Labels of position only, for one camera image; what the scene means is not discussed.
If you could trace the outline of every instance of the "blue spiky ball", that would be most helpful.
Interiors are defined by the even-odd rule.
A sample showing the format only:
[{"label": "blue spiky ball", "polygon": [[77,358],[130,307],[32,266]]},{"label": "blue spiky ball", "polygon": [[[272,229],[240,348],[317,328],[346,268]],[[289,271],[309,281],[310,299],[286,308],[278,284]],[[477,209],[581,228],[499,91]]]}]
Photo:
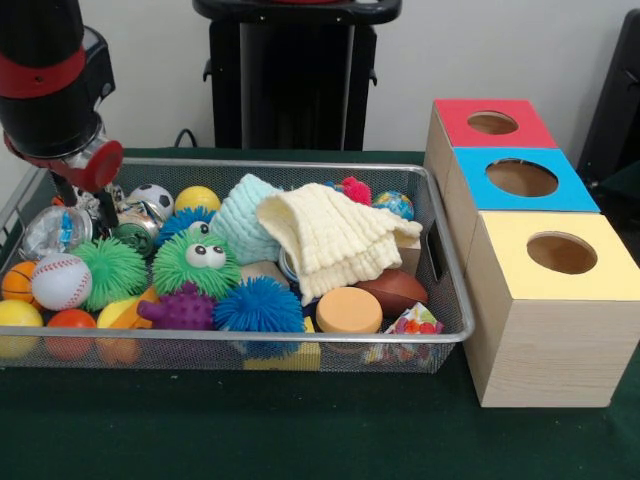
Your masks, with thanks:
[{"label": "blue spiky ball", "polygon": [[[303,333],[302,307],[296,296],[271,277],[250,278],[220,300],[213,310],[215,328],[233,332]],[[296,342],[243,342],[241,350],[253,358],[272,358],[295,352]]]},{"label": "blue spiky ball", "polygon": [[204,207],[197,207],[195,210],[192,210],[190,207],[178,210],[175,215],[167,220],[160,230],[155,241],[156,247],[161,247],[164,242],[172,238],[176,233],[188,230],[196,222],[203,222],[206,225],[206,233],[208,233],[209,223],[215,213],[216,212],[210,212]]}]

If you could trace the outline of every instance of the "wooden stacking box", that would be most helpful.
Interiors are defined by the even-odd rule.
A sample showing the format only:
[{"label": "wooden stacking box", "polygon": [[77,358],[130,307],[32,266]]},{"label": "wooden stacking box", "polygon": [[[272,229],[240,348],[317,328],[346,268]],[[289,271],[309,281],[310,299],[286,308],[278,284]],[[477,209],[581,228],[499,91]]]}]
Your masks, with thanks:
[{"label": "wooden stacking box", "polygon": [[482,212],[465,343],[485,407],[604,407],[640,339],[640,270],[598,214]]}]

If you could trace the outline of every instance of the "red ring on robot arm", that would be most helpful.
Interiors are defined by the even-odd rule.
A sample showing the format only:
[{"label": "red ring on robot arm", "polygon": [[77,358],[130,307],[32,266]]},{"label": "red ring on robot arm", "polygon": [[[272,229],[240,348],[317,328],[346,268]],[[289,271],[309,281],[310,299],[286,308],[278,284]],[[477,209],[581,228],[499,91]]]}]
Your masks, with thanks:
[{"label": "red ring on robot arm", "polygon": [[57,65],[44,68],[25,67],[0,54],[0,97],[26,99],[58,92],[78,78],[85,63],[84,48]]}]

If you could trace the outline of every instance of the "white knitted cloth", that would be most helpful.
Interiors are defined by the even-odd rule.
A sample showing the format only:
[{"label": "white knitted cloth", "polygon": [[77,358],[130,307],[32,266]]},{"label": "white knitted cloth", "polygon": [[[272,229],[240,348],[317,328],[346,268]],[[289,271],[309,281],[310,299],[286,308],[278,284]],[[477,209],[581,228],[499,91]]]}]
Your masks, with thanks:
[{"label": "white knitted cloth", "polygon": [[355,203],[316,183],[265,199],[256,216],[291,257],[303,305],[334,288],[398,268],[398,245],[414,243],[422,231],[417,222]]}]

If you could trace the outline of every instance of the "googly eye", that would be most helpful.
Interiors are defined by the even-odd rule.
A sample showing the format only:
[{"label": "googly eye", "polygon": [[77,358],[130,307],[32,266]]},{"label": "googly eye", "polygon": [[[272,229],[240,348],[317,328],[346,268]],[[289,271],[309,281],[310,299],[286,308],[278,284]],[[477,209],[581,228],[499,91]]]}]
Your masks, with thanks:
[{"label": "googly eye", "polygon": [[209,225],[205,222],[193,222],[189,226],[189,232],[201,235],[209,235]]},{"label": "googly eye", "polygon": [[211,261],[211,251],[204,245],[191,245],[185,254],[187,263],[195,268],[206,268]]},{"label": "googly eye", "polygon": [[222,247],[209,247],[211,256],[209,257],[209,266],[211,268],[222,268],[227,263],[227,254],[224,253]]}]

